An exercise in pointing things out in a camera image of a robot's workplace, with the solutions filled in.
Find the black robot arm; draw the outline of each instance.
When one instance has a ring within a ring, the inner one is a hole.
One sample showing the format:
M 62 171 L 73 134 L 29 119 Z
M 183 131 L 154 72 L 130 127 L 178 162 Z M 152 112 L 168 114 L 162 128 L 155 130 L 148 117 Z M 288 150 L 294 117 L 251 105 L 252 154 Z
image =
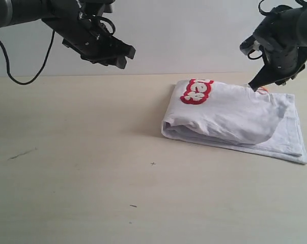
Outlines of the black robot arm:
M 66 47 L 93 64 L 126 66 L 134 47 L 113 36 L 114 24 L 103 13 L 111 13 L 115 0 L 0 0 L 0 27 L 42 19 L 61 35 Z
M 250 56 L 253 52 L 262 52 L 264 67 L 249 83 L 253 90 L 295 79 L 307 61 L 307 2 L 296 0 L 301 8 L 280 5 L 266 13 L 261 9 L 263 1 L 259 10 L 264 20 L 240 46 L 250 59 L 256 59 Z

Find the table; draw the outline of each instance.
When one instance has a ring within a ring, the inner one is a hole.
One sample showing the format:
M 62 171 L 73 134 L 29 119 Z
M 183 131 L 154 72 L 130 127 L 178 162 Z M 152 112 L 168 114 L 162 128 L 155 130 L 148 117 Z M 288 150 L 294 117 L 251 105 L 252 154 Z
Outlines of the table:
M 0 78 L 0 243 L 307 244 L 307 166 L 160 132 L 178 80 L 253 75 Z M 307 71 L 270 90 L 307 148 Z

